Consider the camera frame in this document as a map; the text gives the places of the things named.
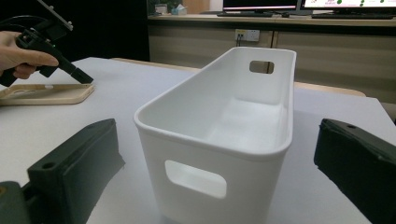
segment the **storage bin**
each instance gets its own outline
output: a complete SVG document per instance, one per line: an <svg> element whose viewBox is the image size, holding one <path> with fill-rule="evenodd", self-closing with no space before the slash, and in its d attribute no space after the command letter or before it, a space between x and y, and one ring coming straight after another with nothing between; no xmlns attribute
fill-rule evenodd
<svg viewBox="0 0 396 224"><path fill-rule="evenodd" d="M135 112L166 217L265 221L292 138L295 59L284 49L230 49Z"/></svg>

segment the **white wall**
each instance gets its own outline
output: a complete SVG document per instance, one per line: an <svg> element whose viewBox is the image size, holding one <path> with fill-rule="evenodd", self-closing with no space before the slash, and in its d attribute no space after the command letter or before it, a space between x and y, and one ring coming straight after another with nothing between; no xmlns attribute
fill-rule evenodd
<svg viewBox="0 0 396 224"><path fill-rule="evenodd" d="M222 11L222 0L210 0L211 11Z"/></svg>

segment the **beige tray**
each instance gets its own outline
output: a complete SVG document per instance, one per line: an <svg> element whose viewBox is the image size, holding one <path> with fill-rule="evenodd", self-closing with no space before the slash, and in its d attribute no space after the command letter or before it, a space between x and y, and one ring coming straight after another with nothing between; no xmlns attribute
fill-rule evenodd
<svg viewBox="0 0 396 224"><path fill-rule="evenodd" d="M92 92L92 84L13 85L0 91L0 105L71 105Z"/></svg>

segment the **desk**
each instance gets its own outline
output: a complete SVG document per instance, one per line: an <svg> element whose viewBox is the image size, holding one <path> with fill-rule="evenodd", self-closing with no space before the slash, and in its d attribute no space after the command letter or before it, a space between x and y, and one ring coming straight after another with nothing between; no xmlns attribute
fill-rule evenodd
<svg viewBox="0 0 396 224"><path fill-rule="evenodd" d="M28 181L26 169L88 124L114 118L120 154L126 161L107 185L89 224L175 224L161 216L153 197L142 147L134 126L138 107L190 77L192 72L89 58L75 65L94 78L95 91L78 105L0 107L0 181ZM33 75L17 83L76 84L63 71ZM294 136L267 223L369 223L313 163L323 118L362 127L396 145L396 128L374 98L296 87Z"/></svg>

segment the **bin handle hole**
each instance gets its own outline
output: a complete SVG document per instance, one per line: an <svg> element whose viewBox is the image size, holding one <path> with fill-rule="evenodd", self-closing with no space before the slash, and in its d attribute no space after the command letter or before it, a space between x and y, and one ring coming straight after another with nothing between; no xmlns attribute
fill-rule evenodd
<svg viewBox="0 0 396 224"><path fill-rule="evenodd" d="M271 75L274 73L274 68L275 65L272 62L251 61L248 69L252 73Z"/></svg>
<svg viewBox="0 0 396 224"><path fill-rule="evenodd" d="M165 171L169 180L176 185L219 199L226 196L227 183L221 175L176 161L165 161Z"/></svg>

